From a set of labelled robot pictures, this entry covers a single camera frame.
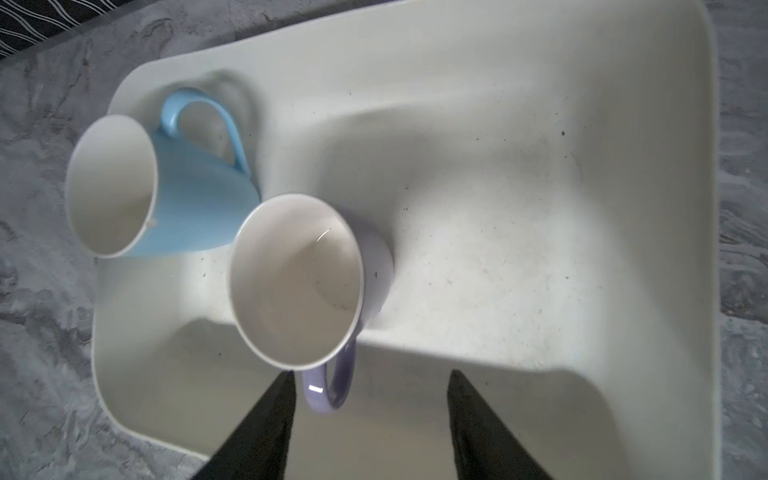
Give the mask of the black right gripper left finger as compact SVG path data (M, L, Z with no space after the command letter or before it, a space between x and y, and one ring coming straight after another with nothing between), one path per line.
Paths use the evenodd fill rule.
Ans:
M282 479L295 410L295 376L285 371L193 479Z

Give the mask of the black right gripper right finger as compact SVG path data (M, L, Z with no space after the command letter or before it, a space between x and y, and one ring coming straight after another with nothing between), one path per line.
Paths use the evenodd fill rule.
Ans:
M447 403L458 478L550 477L458 369L451 371Z

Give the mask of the purple ceramic mug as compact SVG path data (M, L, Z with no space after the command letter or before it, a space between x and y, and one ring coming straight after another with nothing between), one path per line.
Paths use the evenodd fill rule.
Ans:
M391 250L371 222L292 193L263 202L242 224L228 291L251 350L300 373L309 407L333 413L350 392L357 337L393 280Z

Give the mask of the light blue ceramic mug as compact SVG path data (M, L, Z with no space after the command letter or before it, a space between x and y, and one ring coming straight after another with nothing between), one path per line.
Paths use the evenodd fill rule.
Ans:
M184 140L180 116L194 103L221 116L233 163ZM90 255L104 259L229 244L260 201L233 116L196 88L166 98L155 130L119 114L94 122L76 144L65 179L69 227Z

